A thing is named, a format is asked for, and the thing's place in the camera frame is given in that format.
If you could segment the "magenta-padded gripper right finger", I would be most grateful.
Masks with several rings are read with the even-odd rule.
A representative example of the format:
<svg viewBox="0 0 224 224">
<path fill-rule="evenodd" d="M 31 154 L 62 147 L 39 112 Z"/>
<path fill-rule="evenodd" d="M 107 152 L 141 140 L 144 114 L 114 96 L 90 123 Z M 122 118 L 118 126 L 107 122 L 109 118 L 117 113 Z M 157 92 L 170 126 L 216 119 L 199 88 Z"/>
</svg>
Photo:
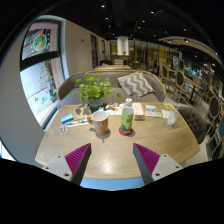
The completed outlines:
<svg viewBox="0 0 224 224">
<path fill-rule="evenodd" d="M 133 144 L 133 154 L 145 185 L 182 169 L 168 154 L 159 155 L 137 143 Z"/>
</svg>

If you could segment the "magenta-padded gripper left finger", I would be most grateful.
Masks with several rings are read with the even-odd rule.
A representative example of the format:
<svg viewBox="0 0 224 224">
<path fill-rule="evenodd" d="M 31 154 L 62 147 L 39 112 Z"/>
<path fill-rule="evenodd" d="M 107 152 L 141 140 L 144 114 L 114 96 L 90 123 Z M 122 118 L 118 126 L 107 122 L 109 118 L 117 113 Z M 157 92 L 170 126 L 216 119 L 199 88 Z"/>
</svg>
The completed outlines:
<svg viewBox="0 0 224 224">
<path fill-rule="evenodd" d="M 43 170 L 80 185 L 91 155 L 91 144 L 85 144 L 67 155 L 56 155 Z"/>
</svg>

